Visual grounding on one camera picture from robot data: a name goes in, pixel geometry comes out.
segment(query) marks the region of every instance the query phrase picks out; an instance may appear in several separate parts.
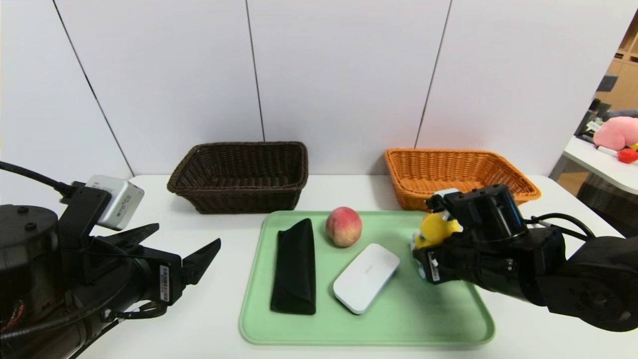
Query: yellow toy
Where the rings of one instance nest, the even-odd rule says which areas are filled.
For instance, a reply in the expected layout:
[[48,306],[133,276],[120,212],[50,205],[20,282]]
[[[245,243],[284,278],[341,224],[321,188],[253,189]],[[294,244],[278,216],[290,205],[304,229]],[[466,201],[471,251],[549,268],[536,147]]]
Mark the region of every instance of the yellow toy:
[[423,217],[420,234],[414,236],[414,248],[421,249],[439,245],[454,232],[461,232],[461,225],[455,220],[445,220],[440,213],[431,213]]

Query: desk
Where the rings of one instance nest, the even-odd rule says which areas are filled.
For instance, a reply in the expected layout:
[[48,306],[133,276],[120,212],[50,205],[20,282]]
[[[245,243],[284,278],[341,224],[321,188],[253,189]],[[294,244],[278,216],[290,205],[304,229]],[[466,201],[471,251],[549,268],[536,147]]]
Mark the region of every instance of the desk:
[[638,166],[624,164],[576,137],[570,139],[563,155],[619,189],[638,194]]
[[[549,212],[569,213],[599,236],[619,236],[574,196],[549,178],[531,176],[541,199],[521,206],[526,218]],[[129,228],[159,222],[144,245],[186,256],[222,238],[221,251],[197,286],[159,318],[125,321],[105,334],[81,359],[140,358],[441,358],[536,359],[636,356],[638,333],[611,333],[579,319],[550,314],[502,294],[479,289],[496,323],[494,340],[477,349],[254,346],[239,334],[239,312],[265,215],[199,215],[186,200],[166,190],[168,176],[138,176],[146,191]],[[399,210],[388,176],[310,176],[298,210]],[[570,226],[561,220],[562,225]],[[580,242],[567,238],[571,255]]]

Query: wicker basket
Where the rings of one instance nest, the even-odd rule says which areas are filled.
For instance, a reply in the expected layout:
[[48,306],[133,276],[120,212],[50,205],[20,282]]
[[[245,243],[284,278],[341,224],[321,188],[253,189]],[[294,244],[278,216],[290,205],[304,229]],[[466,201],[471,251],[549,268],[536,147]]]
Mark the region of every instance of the wicker basket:
[[467,192],[506,184],[517,204],[540,197],[538,188],[505,158],[489,151],[394,148],[385,152],[394,191],[404,210],[427,210],[434,192]]
[[308,180],[301,142],[226,142],[193,147],[168,181],[168,190],[199,213],[292,210]]

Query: white tabletop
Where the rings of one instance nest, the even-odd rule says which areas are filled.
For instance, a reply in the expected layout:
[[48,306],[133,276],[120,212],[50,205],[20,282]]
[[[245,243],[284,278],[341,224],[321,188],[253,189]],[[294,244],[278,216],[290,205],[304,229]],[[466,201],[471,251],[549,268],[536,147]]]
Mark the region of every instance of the white tabletop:
[[[563,212],[599,236],[619,236],[610,225],[555,182],[530,179],[541,199],[521,206],[526,218]],[[638,333],[611,333],[580,319],[479,289],[496,323],[496,336],[476,349],[254,346],[239,334],[239,312],[265,215],[199,215],[186,200],[166,190],[168,176],[132,179],[146,191],[129,228],[159,222],[145,246],[186,256],[222,238],[221,251],[197,286],[189,286],[156,319],[129,320],[105,334],[82,359],[91,358],[636,358]],[[298,210],[399,210],[387,176],[310,176]],[[568,238],[568,254],[581,244]]]
[[638,194],[638,166],[624,164],[576,137],[570,139],[563,154],[623,191]]

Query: light green tray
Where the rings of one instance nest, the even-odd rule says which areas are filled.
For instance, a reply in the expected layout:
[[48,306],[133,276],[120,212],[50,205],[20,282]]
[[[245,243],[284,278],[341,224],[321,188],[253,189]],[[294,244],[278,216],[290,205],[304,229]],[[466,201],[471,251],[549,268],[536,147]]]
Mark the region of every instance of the light green tray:
[[[325,233],[328,212],[279,211],[263,222],[244,298],[239,330],[253,344],[352,346],[475,346],[494,337],[494,323],[473,285],[423,281],[409,240],[424,213],[360,212],[363,232],[349,248],[338,248]],[[316,314],[271,312],[277,232],[310,218],[315,232]],[[366,313],[356,316],[332,294],[332,283],[370,243],[401,258],[401,264]]]

